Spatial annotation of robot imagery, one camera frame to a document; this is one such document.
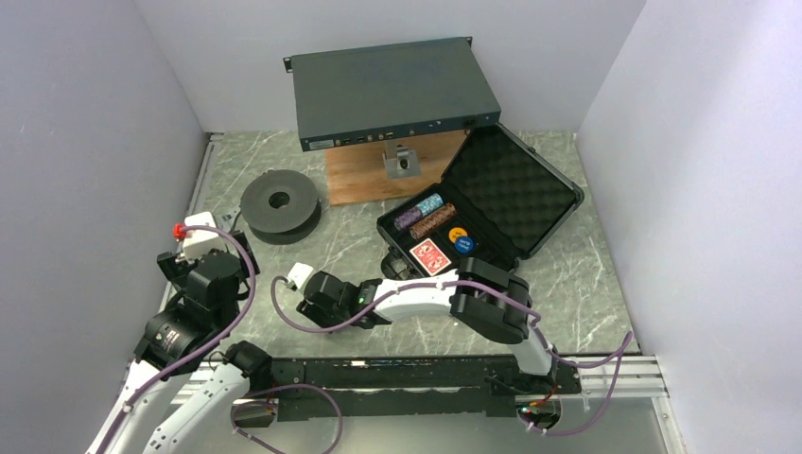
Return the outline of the black perforated filament spool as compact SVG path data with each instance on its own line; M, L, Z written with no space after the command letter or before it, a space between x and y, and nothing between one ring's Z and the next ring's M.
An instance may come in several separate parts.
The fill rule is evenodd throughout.
M305 174L269 170L254 179L240 199L240 213L252 234L272 245L289 245L309 236L322 217L320 194Z

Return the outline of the purple poker chip stack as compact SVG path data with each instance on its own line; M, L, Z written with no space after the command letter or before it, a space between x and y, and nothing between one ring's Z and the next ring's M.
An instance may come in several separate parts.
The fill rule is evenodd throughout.
M403 232L427 216L424 209L414 206L393 221L394 227Z

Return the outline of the red black chip stack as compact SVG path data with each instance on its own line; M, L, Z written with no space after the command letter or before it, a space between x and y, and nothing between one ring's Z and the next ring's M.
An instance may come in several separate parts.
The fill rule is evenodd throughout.
M413 239L423 238L439 225L437 220L422 219L410 227L410 236Z
M434 229L438 228L448 220L454 218L456 214L457 208L453 203L445 204L431 215L431 227Z

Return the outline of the orange big blind button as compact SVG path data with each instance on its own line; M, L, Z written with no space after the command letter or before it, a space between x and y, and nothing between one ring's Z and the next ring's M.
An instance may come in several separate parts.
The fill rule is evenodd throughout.
M462 236L468 236L467 231L462 227L454 227L448 232L448 238L452 243L455 243Z

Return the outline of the blue white poker chip stack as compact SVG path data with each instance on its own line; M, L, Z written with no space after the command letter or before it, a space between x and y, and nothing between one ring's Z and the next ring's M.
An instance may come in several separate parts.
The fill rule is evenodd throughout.
M437 209L441 208L443 205L443 198L439 194L434 193L418 202L414 208L421 217L425 218L431 213L435 212Z

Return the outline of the blue small blind button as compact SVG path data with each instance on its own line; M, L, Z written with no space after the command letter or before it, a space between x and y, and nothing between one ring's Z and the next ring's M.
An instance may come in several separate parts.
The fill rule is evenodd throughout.
M454 247L458 253L469 254L474 251L476 244L470 236L458 236L454 240Z

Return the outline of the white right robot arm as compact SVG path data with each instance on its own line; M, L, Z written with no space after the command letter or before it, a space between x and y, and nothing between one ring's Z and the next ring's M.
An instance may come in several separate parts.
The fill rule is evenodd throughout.
M476 258L435 276L376 278L357 285L318 271L305 283L296 311L320 332L450 316L486 340L508 346L530 391L542 393L558 377L549 345L534 334L540 315L533 308L529 284Z

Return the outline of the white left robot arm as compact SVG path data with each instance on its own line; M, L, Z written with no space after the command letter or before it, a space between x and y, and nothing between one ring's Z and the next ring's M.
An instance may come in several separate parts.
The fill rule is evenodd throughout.
M157 264L175 294L146 324L134 359L91 453L179 453L211 417L235 400L264 394L272 358L242 340L230 346L199 391L169 413L178 391L245 315L259 268L251 248L214 248L197 259L162 253Z

